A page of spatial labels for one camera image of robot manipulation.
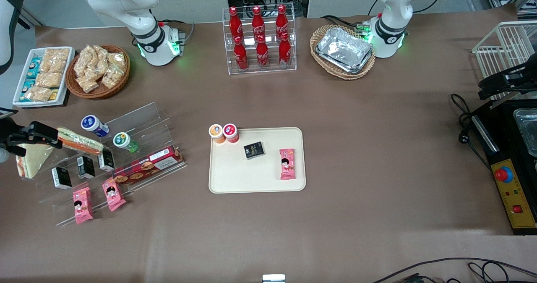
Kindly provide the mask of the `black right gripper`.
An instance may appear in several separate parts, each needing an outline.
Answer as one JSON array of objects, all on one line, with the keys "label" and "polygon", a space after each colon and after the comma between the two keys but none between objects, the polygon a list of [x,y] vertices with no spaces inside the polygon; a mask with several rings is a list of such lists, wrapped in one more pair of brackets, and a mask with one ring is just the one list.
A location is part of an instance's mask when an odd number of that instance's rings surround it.
[{"label": "black right gripper", "polygon": [[6,162],[11,154],[25,157],[26,149],[18,144],[46,144],[61,149],[58,134],[55,128],[37,121],[23,127],[14,120],[0,120],[0,162]]}]

